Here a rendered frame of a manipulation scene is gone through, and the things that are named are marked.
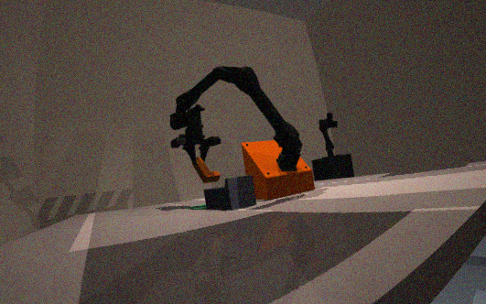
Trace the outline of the orange l-shaped part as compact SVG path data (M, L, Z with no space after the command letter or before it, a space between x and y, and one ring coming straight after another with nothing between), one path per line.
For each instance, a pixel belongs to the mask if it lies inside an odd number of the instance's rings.
M200 157L196 157L196 160L196 166L193 163L192 165L204 183L217 182L219 180L220 174L218 171L210 172Z

